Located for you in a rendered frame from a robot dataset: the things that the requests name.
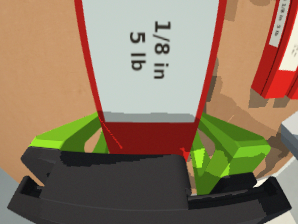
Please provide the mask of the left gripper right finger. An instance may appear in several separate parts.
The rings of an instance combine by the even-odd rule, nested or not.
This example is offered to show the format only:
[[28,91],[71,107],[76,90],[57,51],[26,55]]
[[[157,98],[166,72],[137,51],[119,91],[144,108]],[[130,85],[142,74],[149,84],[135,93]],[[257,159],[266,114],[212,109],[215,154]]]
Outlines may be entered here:
[[209,194],[223,176],[253,172],[271,149],[263,136],[204,112],[198,128],[215,152],[211,160],[197,131],[190,150],[197,195]]

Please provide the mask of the red welding electrode box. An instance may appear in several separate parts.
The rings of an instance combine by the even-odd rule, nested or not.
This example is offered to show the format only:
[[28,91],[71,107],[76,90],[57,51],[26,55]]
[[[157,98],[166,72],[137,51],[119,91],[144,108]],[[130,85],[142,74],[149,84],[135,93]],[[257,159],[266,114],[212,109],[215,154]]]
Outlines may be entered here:
[[283,98],[298,68],[298,0],[276,0],[251,88],[264,99]]

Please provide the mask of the red box of welding electrodes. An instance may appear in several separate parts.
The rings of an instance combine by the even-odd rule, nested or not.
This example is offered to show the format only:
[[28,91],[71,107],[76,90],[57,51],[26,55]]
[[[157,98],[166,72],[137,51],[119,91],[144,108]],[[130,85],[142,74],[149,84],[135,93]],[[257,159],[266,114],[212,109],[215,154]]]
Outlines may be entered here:
[[110,154],[186,162],[207,98],[227,0],[74,0]]

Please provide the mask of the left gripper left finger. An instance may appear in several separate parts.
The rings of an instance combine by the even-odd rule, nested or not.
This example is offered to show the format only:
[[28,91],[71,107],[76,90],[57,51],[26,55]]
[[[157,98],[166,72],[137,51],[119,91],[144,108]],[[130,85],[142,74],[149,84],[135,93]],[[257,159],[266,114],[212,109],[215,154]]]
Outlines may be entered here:
[[[101,123],[98,113],[95,112],[36,136],[29,146],[57,148],[61,151],[85,152],[85,143],[100,128]],[[103,130],[92,153],[109,154]]]

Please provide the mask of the red box with white label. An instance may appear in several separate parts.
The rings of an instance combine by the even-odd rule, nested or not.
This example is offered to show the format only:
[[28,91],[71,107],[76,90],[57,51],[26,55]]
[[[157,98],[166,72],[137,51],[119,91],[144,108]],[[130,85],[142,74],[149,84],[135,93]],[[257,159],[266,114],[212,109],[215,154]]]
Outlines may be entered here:
[[298,99],[298,68],[285,95],[290,99]]

